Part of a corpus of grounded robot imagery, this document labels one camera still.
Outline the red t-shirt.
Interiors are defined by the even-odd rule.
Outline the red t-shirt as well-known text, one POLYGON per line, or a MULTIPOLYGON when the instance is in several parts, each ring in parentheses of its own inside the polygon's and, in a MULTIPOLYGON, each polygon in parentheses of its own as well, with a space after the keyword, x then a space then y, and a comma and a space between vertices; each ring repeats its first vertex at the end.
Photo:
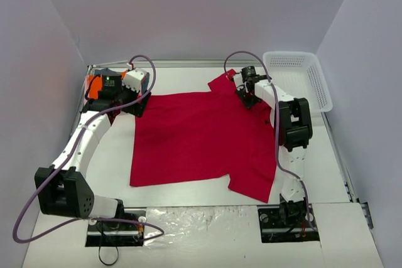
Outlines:
POLYGON ((150 97, 135 121, 129 184, 133 187, 228 176, 228 187, 267 202, 276 160, 271 108, 245 108, 227 75, 206 92, 150 97))

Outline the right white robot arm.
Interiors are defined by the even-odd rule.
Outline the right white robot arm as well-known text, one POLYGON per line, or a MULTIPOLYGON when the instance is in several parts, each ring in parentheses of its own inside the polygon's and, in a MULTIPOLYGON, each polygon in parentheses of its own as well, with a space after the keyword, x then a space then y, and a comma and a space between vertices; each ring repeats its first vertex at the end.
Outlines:
POLYGON ((305 155, 313 127, 306 98, 282 90, 253 66, 244 67, 232 81, 246 108, 265 103, 271 108, 277 167, 285 174, 280 193, 280 222, 292 226, 306 216, 308 198, 303 186, 305 155))

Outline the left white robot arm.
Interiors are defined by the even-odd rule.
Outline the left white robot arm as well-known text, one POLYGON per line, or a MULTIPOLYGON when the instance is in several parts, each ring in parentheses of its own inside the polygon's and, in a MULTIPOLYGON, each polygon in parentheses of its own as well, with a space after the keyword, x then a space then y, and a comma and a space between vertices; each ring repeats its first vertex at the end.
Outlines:
POLYGON ((80 120, 65 149, 47 168, 35 173, 41 191, 38 201, 45 215, 79 219, 103 218, 119 229, 126 223, 122 200, 96 195, 86 181, 89 163, 104 134, 121 112, 143 115, 150 97, 149 73, 131 70, 124 75, 100 75, 96 98, 86 98, 80 120))

